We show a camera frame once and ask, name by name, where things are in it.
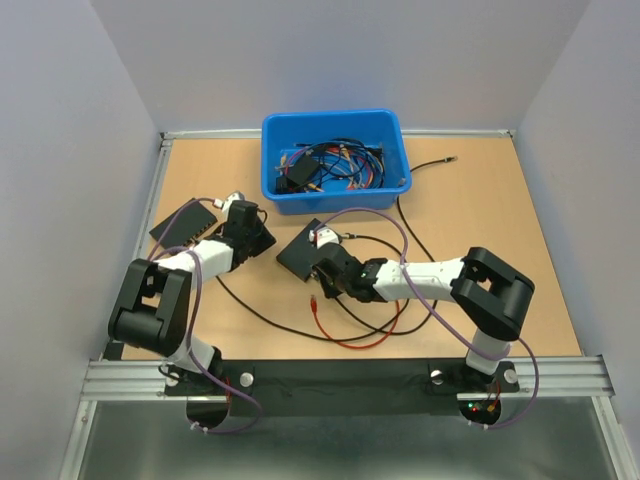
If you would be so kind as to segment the black network switch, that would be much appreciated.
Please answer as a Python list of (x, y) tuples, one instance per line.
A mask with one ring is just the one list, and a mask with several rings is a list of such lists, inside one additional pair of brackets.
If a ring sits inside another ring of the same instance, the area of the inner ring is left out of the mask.
[(187, 247), (217, 223), (217, 217), (201, 201), (189, 200), (154, 226), (149, 234), (163, 248)]
[(276, 261), (299, 280), (306, 282), (312, 275), (312, 262), (317, 251), (309, 240), (309, 233), (320, 225), (320, 220), (313, 218), (276, 256)]

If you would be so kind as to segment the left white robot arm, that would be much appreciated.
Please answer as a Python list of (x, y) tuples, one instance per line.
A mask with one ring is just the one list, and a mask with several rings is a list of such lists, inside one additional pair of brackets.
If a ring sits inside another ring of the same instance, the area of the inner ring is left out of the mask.
[(236, 195), (221, 209), (225, 221), (217, 233), (193, 247), (171, 247), (150, 259), (132, 261), (113, 307), (112, 340), (162, 356), (188, 371), (199, 393), (215, 392), (223, 379), (218, 348), (193, 334), (189, 315), (196, 312), (204, 283), (237, 269), (276, 243), (259, 206)]

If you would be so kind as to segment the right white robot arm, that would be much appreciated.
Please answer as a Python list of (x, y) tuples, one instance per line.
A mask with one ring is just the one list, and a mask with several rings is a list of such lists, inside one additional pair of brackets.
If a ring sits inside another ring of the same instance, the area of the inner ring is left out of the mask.
[(375, 258), (365, 262), (338, 244), (318, 249), (312, 270), (327, 298), (345, 294), (361, 303), (416, 299), (457, 304), (476, 327), (467, 341), (439, 314), (434, 317), (468, 347), (460, 366), (463, 384), (482, 390), (496, 378), (500, 361), (519, 340), (534, 282), (491, 251), (472, 247), (460, 258), (407, 262)]

